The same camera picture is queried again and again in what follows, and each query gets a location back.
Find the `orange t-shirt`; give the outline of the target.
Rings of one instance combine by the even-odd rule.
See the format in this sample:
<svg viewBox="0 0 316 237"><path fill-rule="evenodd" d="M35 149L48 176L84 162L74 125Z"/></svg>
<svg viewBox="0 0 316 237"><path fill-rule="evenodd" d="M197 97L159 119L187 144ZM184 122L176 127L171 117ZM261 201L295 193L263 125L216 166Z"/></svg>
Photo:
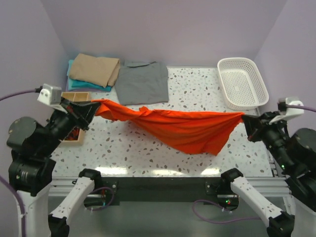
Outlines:
<svg viewBox="0 0 316 237"><path fill-rule="evenodd" d="M242 112L135 111L114 101L99 100L96 116L113 121L130 121L166 145L186 154L218 155L230 134L242 123Z"/></svg>

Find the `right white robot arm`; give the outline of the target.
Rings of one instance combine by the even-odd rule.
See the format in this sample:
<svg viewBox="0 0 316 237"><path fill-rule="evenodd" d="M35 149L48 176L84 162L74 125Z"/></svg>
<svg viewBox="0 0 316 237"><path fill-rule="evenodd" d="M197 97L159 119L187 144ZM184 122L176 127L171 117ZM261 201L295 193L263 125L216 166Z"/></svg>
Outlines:
<svg viewBox="0 0 316 237"><path fill-rule="evenodd" d="M220 189L242 198L259 216L270 237L314 237L316 235L316 132L298 129L286 133L285 119L274 121L277 112L261 116L243 115L248 141L263 142L281 167L294 198L295 214L271 204L236 168L221 174Z"/></svg>

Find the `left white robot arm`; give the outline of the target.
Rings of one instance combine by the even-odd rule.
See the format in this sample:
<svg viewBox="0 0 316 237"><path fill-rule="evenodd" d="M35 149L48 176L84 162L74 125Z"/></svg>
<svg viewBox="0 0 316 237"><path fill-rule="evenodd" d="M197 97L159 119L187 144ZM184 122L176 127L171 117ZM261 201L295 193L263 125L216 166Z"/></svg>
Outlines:
<svg viewBox="0 0 316 237"><path fill-rule="evenodd" d="M51 155L74 128L89 129L100 105L61 98L52 105L54 112L46 126L31 117L21 117L10 126L7 146L11 148L12 163L7 185L17 202L21 237L67 237L71 219L85 198L101 191L101 173L85 168L59 206L48 211L56 165Z"/></svg>

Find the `wooden compartment tray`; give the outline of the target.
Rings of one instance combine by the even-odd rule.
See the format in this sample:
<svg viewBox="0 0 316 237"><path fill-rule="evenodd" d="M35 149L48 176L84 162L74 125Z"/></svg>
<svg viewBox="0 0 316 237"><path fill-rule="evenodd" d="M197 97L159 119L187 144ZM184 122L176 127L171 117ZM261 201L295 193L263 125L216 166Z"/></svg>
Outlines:
<svg viewBox="0 0 316 237"><path fill-rule="evenodd" d="M73 102L85 102L91 99L89 92L63 92L62 96ZM59 147L77 147L82 146L84 142L85 131L80 129L79 139L77 141L63 140Z"/></svg>

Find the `red black patterned item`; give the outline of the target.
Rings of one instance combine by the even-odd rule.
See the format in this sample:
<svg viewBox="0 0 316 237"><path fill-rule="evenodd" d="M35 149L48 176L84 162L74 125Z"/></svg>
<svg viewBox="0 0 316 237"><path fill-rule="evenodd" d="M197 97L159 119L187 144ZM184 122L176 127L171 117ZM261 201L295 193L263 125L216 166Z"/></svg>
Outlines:
<svg viewBox="0 0 316 237"><path fill-rule="evenodd" d="M65 138L65 141L77 141L79 139L80 129L75 127L69 135Z"/></svg>

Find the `teal folded t-shirt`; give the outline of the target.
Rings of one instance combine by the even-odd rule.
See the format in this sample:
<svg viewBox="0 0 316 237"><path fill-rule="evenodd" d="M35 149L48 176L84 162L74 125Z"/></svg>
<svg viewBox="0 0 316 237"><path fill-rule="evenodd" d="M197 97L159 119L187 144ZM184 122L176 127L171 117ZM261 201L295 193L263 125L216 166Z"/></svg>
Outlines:
<svg viewBox="0 0 316 237"><path fill-rule="evenodd" d="M70 78L69 73L70 73L70 69L71 66L73 64L74 60L69 60L68 61L68 70L67 70L67 89L69 91L74 91L74 90L99 90L99 91L105 91L105 92L110 92L112 90L111 86L106 86L106 87L102 87L100 85L96 85L90 82L86 82L86 81L81 81L81 80L75 80Z"/></svg>

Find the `white plastic basket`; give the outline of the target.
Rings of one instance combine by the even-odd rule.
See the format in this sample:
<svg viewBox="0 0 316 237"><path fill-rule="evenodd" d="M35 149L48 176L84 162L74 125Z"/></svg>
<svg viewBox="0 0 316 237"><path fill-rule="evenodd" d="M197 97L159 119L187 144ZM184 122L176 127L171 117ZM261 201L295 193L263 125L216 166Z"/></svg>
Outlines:
<svg viewBox="0 0 316 237"><path fill-rule="evenodd" d="M217 69L230 109L253 110L268 103L269 93L255 62L244 57L224 58L217 63Z"/></svg>

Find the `beige folded t-shirt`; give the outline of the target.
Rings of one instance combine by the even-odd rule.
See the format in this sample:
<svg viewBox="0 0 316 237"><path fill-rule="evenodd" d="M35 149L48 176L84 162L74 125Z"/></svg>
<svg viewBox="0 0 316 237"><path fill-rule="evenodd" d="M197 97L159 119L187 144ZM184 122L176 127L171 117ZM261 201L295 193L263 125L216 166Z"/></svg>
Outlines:
<svg viewBox="0 0 316 237"><path fill-rule="evenodd" d="M101 87L114 86L119 70L118 58L94 57L80 53L70 67L69 77Z"/></svg>

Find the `grey folded t-shirt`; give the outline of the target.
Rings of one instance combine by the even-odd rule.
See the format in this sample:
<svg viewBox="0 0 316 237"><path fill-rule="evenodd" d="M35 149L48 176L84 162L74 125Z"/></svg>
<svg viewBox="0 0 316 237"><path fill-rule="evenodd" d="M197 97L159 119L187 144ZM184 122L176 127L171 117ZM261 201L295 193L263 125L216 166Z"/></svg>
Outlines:
<svg viewBox="0 0 316 237"><path fill-rule="evenodd" d="M161 62L125 60L115 90L119 103L125 106L168 102L168 69Z"/></svg>

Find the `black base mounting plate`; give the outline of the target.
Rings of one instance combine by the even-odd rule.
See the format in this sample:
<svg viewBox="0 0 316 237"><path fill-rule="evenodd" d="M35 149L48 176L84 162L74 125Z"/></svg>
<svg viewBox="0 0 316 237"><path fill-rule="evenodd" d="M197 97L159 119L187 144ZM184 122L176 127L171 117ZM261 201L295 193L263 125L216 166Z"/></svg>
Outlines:
<svg viewBox="0 0 316 237"><path fill-rule="evenodd" d="M234 210L239 197L219 177L104 177L103 186L84 200L85 207L121 202L194 202L208 200Z"/></svg>

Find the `aluminium rail frame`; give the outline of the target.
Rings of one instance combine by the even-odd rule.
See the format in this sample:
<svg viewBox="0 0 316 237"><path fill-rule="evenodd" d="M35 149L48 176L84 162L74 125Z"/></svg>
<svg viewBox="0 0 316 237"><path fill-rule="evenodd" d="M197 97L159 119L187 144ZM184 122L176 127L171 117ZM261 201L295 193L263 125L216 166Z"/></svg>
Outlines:
<svg viewBox="0 0 316 237"><path fill-rule="evenodd" d="M238 125L221 152L212 156L185 154L130 122L96 117L82 146L60 147L50 190L52 197L66 196L85 168L102 177L219 177L232 168L240 170L267 197L289 197L280 168L265 146L249 143L244 126Z"/></svg>

